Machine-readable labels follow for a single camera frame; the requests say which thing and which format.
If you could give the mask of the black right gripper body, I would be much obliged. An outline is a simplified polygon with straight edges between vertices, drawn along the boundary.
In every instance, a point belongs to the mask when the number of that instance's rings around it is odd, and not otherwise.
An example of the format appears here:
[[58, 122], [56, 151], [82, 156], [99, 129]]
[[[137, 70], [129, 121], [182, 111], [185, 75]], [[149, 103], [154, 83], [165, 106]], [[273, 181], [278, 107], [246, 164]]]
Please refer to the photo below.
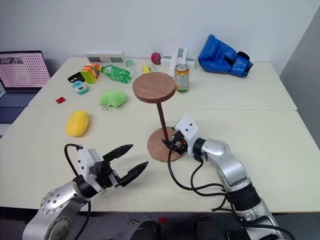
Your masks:
[[185, 140], [184, 135], [181, 133], [180, 130], [178, 130], [172, 139], [172, 142], [174, 143], [174, 145], [176, 145], [176, 152], [178, 154], [184, 154], [185, 152], [187, 152], [188, 150], [188, 143]]

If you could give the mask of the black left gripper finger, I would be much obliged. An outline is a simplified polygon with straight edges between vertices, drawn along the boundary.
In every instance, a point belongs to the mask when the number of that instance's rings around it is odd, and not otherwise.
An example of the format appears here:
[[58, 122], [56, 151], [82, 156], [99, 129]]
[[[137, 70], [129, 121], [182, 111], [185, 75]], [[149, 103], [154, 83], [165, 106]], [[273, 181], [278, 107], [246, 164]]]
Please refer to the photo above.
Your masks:
[[118, 159], [121, 156], [125, 155], [134, 145], [133, 144], [125, 144], [122, 145], [107, 154], [103, 155], [102, 158], [104, 161], [112, 161], [114, 159]]
[[119, 185], [121, 187], [125, 187], [129, 183], [131, 183], [133, 180], [135, 180], [145, 170], [145, 168], [147, 167], [148, 163], [149, 163], [148, 161], [143, 162], [141, 164], [138, 164], [137, 166], [135, 166], [131, 170], [129, 170], [127, 172], [127, 175], [125, 175], [124, 177], [122, 177], [120, 179]]

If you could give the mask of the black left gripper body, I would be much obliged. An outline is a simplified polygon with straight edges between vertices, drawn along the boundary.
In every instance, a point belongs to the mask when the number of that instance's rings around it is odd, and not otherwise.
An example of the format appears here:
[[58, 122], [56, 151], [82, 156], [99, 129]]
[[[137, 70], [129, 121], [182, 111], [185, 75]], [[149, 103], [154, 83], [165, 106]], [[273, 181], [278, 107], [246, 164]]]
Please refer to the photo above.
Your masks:
[[96, 175], [95, 180], [103, 190], [111, 187], [125, 186], [123, 179], [118, 176], [106, 160], [102, 161], [100, 173]]

